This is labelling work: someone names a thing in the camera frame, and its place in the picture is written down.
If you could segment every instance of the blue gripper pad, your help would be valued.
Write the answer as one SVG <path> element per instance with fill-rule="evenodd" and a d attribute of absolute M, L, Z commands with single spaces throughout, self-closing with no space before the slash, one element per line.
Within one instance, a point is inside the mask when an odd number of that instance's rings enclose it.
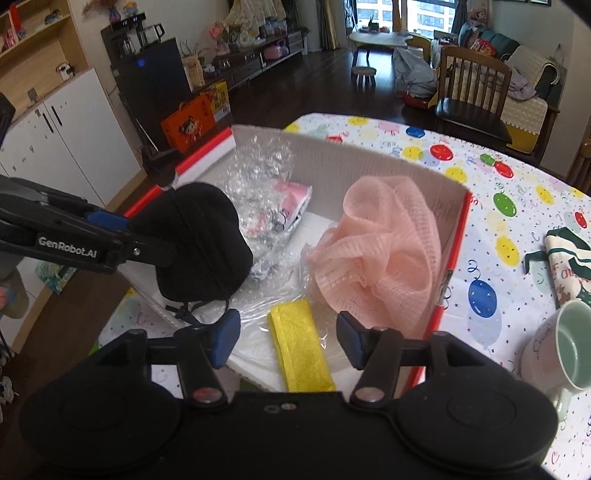
<path fill-rule="evenodd" d="M 353 368 L 363 370 L 373 352 L 369 331 L 349 312 L 340 312 L 336 318 L 336 337 Z"/>
<path fill-rule="evenodd" d="M 226 364 L 240 337 L 240 313 L 229 309 L 209 328 L 207 335 L 211 347 L 207 350 L 207 357 L 212 368 L 218 369 Z"/>

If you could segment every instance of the white wall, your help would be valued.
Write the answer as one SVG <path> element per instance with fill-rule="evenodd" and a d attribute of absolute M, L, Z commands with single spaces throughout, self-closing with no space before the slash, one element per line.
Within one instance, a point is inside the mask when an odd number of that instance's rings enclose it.
<path fill-rule="evenodd" d="M 544 57 L 554 56 L 556 47 L 562 44 L 568 66 L 574 15 L 561 0 L 552 0 L 551 7 L 493 0 L 490 10 L 489 25 L 495 31 L 536 49 Z"/>
<path fill-rule="evenodd" d="M 574 19 L 569 73 L 566 79 L 560 114 L 556 119 L 542 166 L 566 175 L 579 151 L 591 114 L 591 30 L 578 17 Z"/>
<path fill-rule="evenodd" d="M 100 36 L 101 29 L 109 25 L 109 16 L 104 11 L 83 16 L 82 8 L 85 3 L 72 1 L 72 15 L 90 66 L 96 70 L 105 91 L 111 92 L 116 83 L 111 73 L 109 56 Z M 144 25 L 162 23 L 166 30 L 164 40 L 176 37 L 177 43 L 188 40 L 190 46 L 199 42 L 200 48 L 213 45 L 207 30 L 216 20 L 222 20 L 228 14 L 228 0 L 139 0 L 138 6 L 140 11 L 146 13 L 147 20 Z M 139 146 L 139 138 L 117 91 L 111 94 L 110 100 L 129 143 L 132 147 Z"/>
<path fill-rule="evenodd" d="M 489 24 L 546 57 L 554 56 L 558 45 L 562 45 L 563 63 L 569 71 L 563 83 L 560 114 L 541 164 L 566 175 L 591 114 L 591 31 L 561 0 L 552 0 L 551 7 L 493 0 Z"/>

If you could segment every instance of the stuffed toy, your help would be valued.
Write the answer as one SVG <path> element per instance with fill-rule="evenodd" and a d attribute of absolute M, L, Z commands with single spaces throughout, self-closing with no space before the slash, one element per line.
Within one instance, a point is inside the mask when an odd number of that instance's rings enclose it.
<path fill-rule="evenodd" d="M 475 8 L 468 12 L 468 23 L 471 27 L 485 27 L 488 23 L 488 12 L 486 8 Z"/>

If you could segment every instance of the green balloon print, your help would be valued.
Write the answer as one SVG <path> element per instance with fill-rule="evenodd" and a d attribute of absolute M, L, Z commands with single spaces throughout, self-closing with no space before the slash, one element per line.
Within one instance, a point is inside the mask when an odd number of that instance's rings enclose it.
<path fill-rule="evenodd" d="M 513 203 L 513 200 L 511 200 L 504 193 L 495 193 L 495 196 L 492 199 L 495 202 L 496 207 L 503 215 L 507 217 L 514 217 L 517 215 L 515 203 Z"/>
<path fill-rule="evenodd" d="M 491 167 L 494 167 L 494 166 L 495 166 L 496 160 L 495 160 L 494 158 L 492 158 L 492 157 L 491 157 L 491 156 L 490 156 L 488 153 L 483 153 L 483 154 L 480 156 L 480 159 L 481 159 L 481 160 L 482 160 L 484 163 L 486 163 L 487 165 L 489 165 L 489 166 L 491 166 Z"/>

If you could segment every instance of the cabinet door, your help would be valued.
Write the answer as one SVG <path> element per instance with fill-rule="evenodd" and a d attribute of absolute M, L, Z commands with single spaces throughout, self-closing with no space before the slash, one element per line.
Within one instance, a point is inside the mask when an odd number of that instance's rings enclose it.
<path fill-rule="evenodd" d="M 103 203 L 139 172 L 94 70 L 45 100 L 57 130 Z"/>
<path fill-rule="evenodd" d="M 104 206 L 84 177 L 52 123 L 39 105 L 8 131 L 0 163 L 9 177 L 19 177 L 85 198 Z"/>

